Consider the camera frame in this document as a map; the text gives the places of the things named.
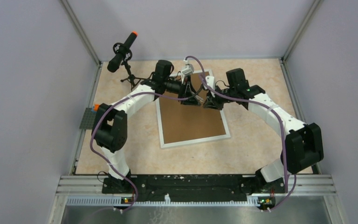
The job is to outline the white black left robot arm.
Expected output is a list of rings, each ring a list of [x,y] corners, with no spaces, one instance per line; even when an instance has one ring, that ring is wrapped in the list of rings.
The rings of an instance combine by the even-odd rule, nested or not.
[[[91,141],[102,149],[102,158],[110,167],[105,184],[113,186],[120,193],[127,192],[131,187],[130,169],[123,151],[128,135],[128,118],[165,92],[176,94],[173,99],[181,104],[200,105],[197,96],[202,89],[195,90],[191,83],[194,67],[185,61],[185,66],[178,72],[180,79],[173,74],[173,69],[171,62],[159,60],[155,71],[148,78],[143,78],[130,94],[111,105],[95,107]]]

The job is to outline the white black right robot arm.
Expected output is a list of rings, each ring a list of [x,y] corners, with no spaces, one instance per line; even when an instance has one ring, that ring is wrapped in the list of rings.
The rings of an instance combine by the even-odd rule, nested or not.
[[[236,102],[261,118],[282,140],[280,157],[256,171],[255,187],[268,192],[274,181],[314,165],[324,158],[321,128],[290,115],[276,104],[263,88],[249,85],[243,69],[226,72],[228,87],[220,89],[214,78],[201,75],[208,90],[204,108],[222,110],[224,104]]]

